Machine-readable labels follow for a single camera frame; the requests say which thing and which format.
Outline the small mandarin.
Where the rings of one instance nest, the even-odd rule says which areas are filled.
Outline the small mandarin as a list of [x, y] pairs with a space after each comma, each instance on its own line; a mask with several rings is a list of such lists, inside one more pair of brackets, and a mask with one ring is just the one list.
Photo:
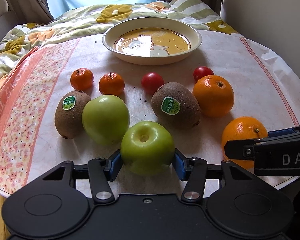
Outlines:
[[87, 68], [75, 70], [70, 77], [70, 85], [75, 90], [87, 90], [93, 85], [93, 72]]
[[101, 77], [98, 88], [103, 95], [119, 96], [124, 91], [125, 82], [119, 74], [109, 72]]

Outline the floral striped duvet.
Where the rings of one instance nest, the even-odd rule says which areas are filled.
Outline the floral striped duvet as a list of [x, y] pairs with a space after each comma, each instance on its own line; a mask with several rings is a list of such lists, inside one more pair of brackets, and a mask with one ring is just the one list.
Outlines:
[[4, 32], [0, 38], [0, 89], [9, 73], [33, 47], [102, 34], [117, 23], [140, 17], [171, 18], [198, 30], [229, 35], [236, 33], [234, 28], [200, 0], [92, 5], [71, 9], [48, 24], [18, 24]]

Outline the pink floral towel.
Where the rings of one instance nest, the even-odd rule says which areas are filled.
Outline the pink floral towel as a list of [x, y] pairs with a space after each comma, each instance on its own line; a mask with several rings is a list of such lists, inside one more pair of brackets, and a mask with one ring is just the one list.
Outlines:
[[0, 194], [7, 196], [65, 160], [85, 164], [98, 156], [108, 157], [119, 144], [98, 145], [85, 133], [63, 139], [54, 116], [61, 98], [72, 91], [70, 75], [79, 67], [93, 72], [94, 81], [108, 73], [125, 81], [122, 95], [130, 124], [156, 120], [150, 96], [141, 87], [148, 72], [166, 82], [192, 89], [193, 71], [206, 65], [233, 87], [235, 104], [218, 119], [201, 118], [193, 129], [168, 126], [175, 146], [188, 157], [210, 164], [223, 159], [221, 135], [239, 116], [252, 116], [270, 131], [300, 125], [300, 79], [270, 49], [237, 35], [201, 31], [202, 44], [183, 61], [165, 66], [138, 66], [113, 56], [93, 35], [30, 52], [9, 75], [0, 90]]

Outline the kiwi with sticker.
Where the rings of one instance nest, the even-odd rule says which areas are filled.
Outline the kiwi with sticker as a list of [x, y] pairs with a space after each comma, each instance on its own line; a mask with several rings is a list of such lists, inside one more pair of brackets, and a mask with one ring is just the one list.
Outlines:
[[55, 112], [55, 127], [64, 139], [74, 139], [83, 131], [82, 113], [91, 97], [83, 91], [71, 91], [63, 96]]
[[152, 96], [151, 107], [165, 123], [179, 128], [194, 128], [200, 123], [200, 106], [194, 95], [182, 84], [168, 82]]

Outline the large orange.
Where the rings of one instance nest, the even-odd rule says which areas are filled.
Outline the large orange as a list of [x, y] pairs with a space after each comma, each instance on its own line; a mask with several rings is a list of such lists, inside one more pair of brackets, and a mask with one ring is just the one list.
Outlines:
[[221, 147], [224, 159], [229, 158], [224, 153], [224, 146], [229, 140], [260, 139], [268, 137], [264, 125], [250, 116], [242, 116], [232, 120], [223, 130]]
[[230, 83], [218, 75], [208, 75], [199, 79], [192, 91], [201, 113], [210, 118], [227, 115], [234, 106], [235, 95]]

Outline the cream ceramic bowl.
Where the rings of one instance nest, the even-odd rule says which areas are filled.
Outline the cream ceramic bowl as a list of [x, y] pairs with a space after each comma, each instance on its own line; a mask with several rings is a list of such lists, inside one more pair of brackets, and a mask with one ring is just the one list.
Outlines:
[[102, 38], [117, 58], [143, 66], [179, 62], [202, 44], [202, 36], [190, 25], [161, 17], [141, 17], [114, 25]]

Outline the red cherry tomato right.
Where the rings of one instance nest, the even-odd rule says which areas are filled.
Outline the red cherry tomato right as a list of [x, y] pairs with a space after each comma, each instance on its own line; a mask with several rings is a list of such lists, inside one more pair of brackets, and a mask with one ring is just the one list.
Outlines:
[[206, 66], [200, 66], [197, 67], [194, 71], [193, 71], [193, 78], [195, 80], [195, 82], [197, 82], [198, 80], [200, 80], [202, 77], [208, 76], [208, 75], [213, 75], [213, 71], [206, 67]]

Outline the green apple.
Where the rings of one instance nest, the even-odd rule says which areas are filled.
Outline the green apple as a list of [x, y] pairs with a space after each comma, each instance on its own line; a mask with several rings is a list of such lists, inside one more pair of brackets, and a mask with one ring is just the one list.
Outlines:
[[121, 141], [129, 128], [129, 110], [119, 97], [102, 95], [85, 105], [82, 124], [94, 142], [112, 145]]
[[166, 128], [157, 122], [141, 121], [125, 133], [120, 152], [130, 172], [154, 176], [169, 168], [175, 145]]

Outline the green apple front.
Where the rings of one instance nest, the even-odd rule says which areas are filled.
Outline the green apple front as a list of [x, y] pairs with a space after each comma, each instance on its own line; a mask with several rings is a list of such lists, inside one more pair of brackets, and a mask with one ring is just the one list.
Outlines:
[[141, 121], [125, 133], [120, 152], [130, 172], [154, 176], [169, 168], [175, 145], [166, 128], [157, 122]]

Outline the red cherry tomato left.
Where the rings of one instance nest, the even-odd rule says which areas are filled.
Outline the red cherry tomato left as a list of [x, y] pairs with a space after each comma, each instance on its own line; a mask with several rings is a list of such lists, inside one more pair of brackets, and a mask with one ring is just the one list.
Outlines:
[[147, 94], [153, 95], [158, 88], [165, 84], [163, 78], [158, 73], [147, 73], [141, 79], [141, 86]]

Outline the brown curtain left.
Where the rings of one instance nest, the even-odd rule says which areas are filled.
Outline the brown curtain left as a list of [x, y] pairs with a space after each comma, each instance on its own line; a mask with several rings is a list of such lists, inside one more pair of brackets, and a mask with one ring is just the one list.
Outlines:
[[47, 0], [6, 0], [8, 8], [23, 23], [49, 23], [54, 20]]

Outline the red cherry tomato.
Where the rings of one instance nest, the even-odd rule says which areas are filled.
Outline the red cherry tomato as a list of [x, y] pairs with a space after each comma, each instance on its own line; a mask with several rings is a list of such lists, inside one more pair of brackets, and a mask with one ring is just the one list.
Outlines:
[[206, 66], [200, 66], [197, 67], [194, 71], [193, 71], [193, 78], [195, 80], [195, 82], [197, 82], [198, 80], [200, 80], [202, 77], [208, 76], [208, 75], [213, 75], [213, 71], [206, 67]]
[[153, 95], [158, 88], [165, 84], [163, 78], [158, 73], [147, 73], [141, 79], [141, 86], [147, 94]]

